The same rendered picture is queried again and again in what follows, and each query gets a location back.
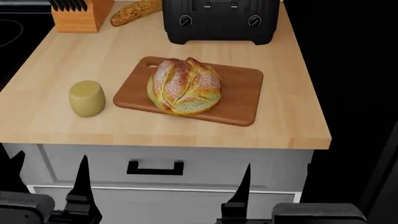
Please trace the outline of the round crusty bread loaf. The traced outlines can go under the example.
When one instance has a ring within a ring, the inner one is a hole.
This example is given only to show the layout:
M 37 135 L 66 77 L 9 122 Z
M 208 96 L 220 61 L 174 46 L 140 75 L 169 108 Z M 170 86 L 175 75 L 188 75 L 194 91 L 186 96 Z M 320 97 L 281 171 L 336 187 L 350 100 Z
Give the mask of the round crusty bread loaf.
M 147 94 L 163 113 L 188 116 L 212 110 L 221 100 L 221 77 L 194 58 L 163 61 L 149 78 Z

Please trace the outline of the seeded baguette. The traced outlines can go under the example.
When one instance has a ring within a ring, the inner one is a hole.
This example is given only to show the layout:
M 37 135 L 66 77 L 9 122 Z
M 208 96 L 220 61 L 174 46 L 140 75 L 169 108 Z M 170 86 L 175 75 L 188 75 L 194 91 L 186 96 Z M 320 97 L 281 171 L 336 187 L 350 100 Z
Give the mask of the seeded baguette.
M 110 18 L 113 27 L 123 26 L 162 10 L 162 0 L 140 0 L 123 7 Z

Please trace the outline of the black toaster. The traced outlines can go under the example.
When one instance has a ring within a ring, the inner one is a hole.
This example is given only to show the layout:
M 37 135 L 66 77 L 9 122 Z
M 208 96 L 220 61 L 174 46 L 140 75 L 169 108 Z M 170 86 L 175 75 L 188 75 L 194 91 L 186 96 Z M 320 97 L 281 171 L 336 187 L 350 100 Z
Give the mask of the black toaster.
M 173 44 L 190 40 L 248 40 L 268 44 L 280 0 L 162 0 L 164 29 Z

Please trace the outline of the plain white drawer front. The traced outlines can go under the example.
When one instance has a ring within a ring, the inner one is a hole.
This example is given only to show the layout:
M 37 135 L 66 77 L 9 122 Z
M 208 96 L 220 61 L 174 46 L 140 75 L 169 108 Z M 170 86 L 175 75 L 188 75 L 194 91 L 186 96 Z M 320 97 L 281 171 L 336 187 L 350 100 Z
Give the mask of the plain white drawer front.
M 28 185 L 32 194 L 53 197 L 55 209 L 64 209 L 72 186 Z M 103 219 L 100 224 L 214 224 L 221 204 L 234 190 L 200 190 L 132 187 L 92 187 Z M 277 203 L 298 203 L 301 192 L 251 190 L 248 218 L 270 219 Z

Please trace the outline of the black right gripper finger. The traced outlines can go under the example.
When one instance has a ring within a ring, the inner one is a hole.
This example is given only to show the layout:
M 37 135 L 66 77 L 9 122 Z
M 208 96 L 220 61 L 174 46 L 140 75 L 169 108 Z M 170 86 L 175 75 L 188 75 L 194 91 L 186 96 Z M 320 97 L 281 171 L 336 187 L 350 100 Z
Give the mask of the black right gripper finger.
M 320 203 L 322 200 L 322 177 L 313 162 L 307 164 L 307 178 L 300 203 Z
M 251 184 L 251 165 L 248 164 L 242 181 L 235 194 L 221 204 L 222 224 L 245 224 L 247 220 L 248 199 Z

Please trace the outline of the black stove cooktop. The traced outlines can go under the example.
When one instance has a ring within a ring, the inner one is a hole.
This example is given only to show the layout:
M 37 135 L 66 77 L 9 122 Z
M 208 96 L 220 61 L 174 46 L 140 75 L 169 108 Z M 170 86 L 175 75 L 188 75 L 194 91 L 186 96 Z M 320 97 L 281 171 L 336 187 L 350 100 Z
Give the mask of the black stove cooktop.
M 53 27 L 48 0 L 0 0 L 0 91 Z

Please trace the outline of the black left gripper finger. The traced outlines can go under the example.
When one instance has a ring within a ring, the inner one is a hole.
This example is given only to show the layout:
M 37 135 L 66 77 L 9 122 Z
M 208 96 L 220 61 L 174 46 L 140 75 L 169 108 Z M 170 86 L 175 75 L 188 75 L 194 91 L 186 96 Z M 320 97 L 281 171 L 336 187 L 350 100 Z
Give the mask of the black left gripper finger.
M 19 151 L 13 158 L 6 153 L 2 156 L 2 190 L 5 192 L 21 192 L 29 194 L 20 173 L 24 164 L 25 153 Z
M 80 162 L 74 186 L 67 194 L 66 201 L 65 211 L 69 224 L 100 224 L 103 216 L 93 197 L 86 155 Z

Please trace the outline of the brown wooden cutting board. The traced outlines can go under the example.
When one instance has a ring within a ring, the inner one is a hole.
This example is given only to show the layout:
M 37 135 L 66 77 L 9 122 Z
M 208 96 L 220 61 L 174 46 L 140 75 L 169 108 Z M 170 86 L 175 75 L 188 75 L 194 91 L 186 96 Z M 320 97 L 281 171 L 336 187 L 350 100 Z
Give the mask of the brown wooden cutting board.
M 144 57 L 116 92 L 113 103 L 120 108 L 161 113 L 147 96 L 147 83 L 166 58 Z M 256 118 L 263 73 L 254 68 L 209 63 L 221 77 L 222 97 L 212 110 L 189 118 L 216 123 L 249 126 Z

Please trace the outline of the wooden knife block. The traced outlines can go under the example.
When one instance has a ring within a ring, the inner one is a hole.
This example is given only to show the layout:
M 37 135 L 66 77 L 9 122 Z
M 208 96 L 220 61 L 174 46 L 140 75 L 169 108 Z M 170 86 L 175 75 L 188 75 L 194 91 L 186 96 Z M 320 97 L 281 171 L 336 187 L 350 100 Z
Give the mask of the wooden knife block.
M 54 11 L 51 6 L 51 14 L 55 23 L 55 29 L 59 33 L 98 33 L 110 10 L 114 6 L 114 0 L 85 0 L 87 11 Z

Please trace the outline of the pale yellow cheese block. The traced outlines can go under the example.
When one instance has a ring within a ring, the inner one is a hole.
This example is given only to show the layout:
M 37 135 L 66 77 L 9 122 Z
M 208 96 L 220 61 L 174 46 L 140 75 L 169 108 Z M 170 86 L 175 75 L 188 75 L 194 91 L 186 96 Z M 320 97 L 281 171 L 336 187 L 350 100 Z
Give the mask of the pale yellow cheese block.
M 68 97 L 73 112 L 80 117 L 98 115 L 106 106 L 104 91 L 93 80 L 83 80 L 72 85 Z

